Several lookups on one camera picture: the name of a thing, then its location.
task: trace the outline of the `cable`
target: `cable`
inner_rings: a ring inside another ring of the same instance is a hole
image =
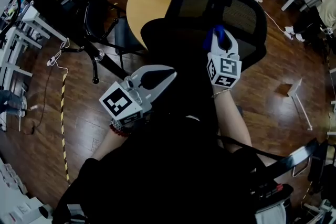
[[[330,75],[330,80],[331,80],[331,86],[332,86],[332,90],[334,92],[334,97],[335,97],[335,100],[336,100],[336,92],[335,92],[335,86],[334,86],[334,83],[333,83],[333,80],[332,80],[332,75],[330,73],[330,61],[329,61],[329,56],[327,55],[327,64],[328,64],[328,71],[329,71],[329,75]],[[329,132],[331,130],[331,116],[329,115]]]
[[[65,149],[65,133],[64,133],[64,92],[65,92],[65,79],[68,75],[69,69],[66,67],[61,67],[58,65],[57,60],[62,54],[63,48],[69,48],[70,47],[70,40],[67,38],[64,42],[62,42],[61,46],[59,47],[59,52],[55,54],[55,56],[51,57],[51,59],[47,62],[48,66],[56,66],[60,69],[65,69],[67,72],[63,75],[62,80],[62,94],[61,94],[61,109],[60,109],[60,121],[61,121],[61,133],[62,133],[62,150],[63,150],[63,159],[64,159],[64,167],[65,167],[65,173],[67,177],[67,182],[69,186],[71,185],[70,177],[69,177],[69,171],[68,171],[68,161],[67,161],[67,153]]]
[[[307,189],[307,191],[306,191],[306,194],[304,195],[304,197],[303,197],[302,200],[301,200],[301,203],[300,203],[300,205],[301,205],[301,209],[303,209],[302,204],[303,204],[303,201],[304,201],[304,199],[306,198],[306,196],[307,196],[307,194],[308,194],[308,192],[309,192],[309,190],[310,190],[311,184],[313,184],[313,181],[310,182],[309,187],[308,187],[308,189]]]
[[[279,30],[280,30],[281,32],[283,32],[283,33],[289,38],[288,33],[285,32],[285,31],[283,31],[283,30],[278,26],[278,24],[275,22],[275,20],[274,20],[271,16],[268,15],[268,13],[267,13],[266,11],[264,11],[264,12],[265,12],[265,14],[266,14],[266,15],[273,21],[273,23],[279,28]]]
[[[43,116],[44,116],[44,108],[46,106],[47,87],[48,87],[48,82],[49,82],[49,78],[50,78],[52,70],[53,70],[53,67],[51,67],[51,69],[49,71],[49,75],[48,75],[48,78],[47,78],[46,86],[44,88],[42,115],[41,115],[41,118],[40,118],[40,121],[39,121],[38,125],[36,125],[36,126],[33,125],[33,128],[31,129],[31,134],[34,133],[35,128],[38,128],[41,125],[41,122],[42,122],[42,119],[43,119]]]

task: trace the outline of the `chair backrest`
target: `chair backrest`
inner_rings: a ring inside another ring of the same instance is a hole
[[[222,24],[236,38],[241,70],[266,55],[267,21],[255,0],[172,0],[165,18],[197,18],[204,30]]]

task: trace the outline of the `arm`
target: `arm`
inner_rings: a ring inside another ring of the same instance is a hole
[[[222,91],[223,88],[214,87],[214,93]],[[251,137],[246,124],[239,113],[230,91],[221,93],[215,97],[215,106],[218,118],[220,135],[231,137],[248,146],[252,146]],[[229,145],[225,147],[234,152],[239,146]]]
[[[109,130],[104,140],[101,142],[91,158],[100,161],[106,154],[120,147],[126,141],[126,139],[127,137],[117,135],[114,131]]]

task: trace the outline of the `chair leg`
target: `chair leg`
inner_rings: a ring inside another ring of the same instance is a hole
[[[119,54],[119,58],[120,58],[120,66],[121,66],[122,70],[124,70],[124,63],[122,61],[122,54]]]
[[[130,54],[135,54],[135,55],[142,56],[142,57],[146,57],[147,56],[146,54],[142,54],[142,53],[137,52],[137,51],[132,51],[132,52],[130,52]]]

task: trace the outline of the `person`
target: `person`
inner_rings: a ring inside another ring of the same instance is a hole
[[[296,39],[304,42],[314,39],[321,28],[336,29],[336,0],[322,0],[317,7],[310,8],[307,13],[301,13],[293,26],[286,26],[285,31],[295,35]]]
[[[213,93],[222,90],[214,87]],[[220,135],[251,146],[230,91],[211,100]],[[234,158],[239,147],[219,147],[203,115],[180,111],[156,116],[128,137],[110,130],[62,196],[52,222],[68,222],[67,205],[80,204],[89,223],[220,218],[256,223],[246,175]]]
[[[6,111],[8,114],[24,117],[27,109],[27,99],[24,95],[19,97],[8,90],[0,90],[0,114]]]

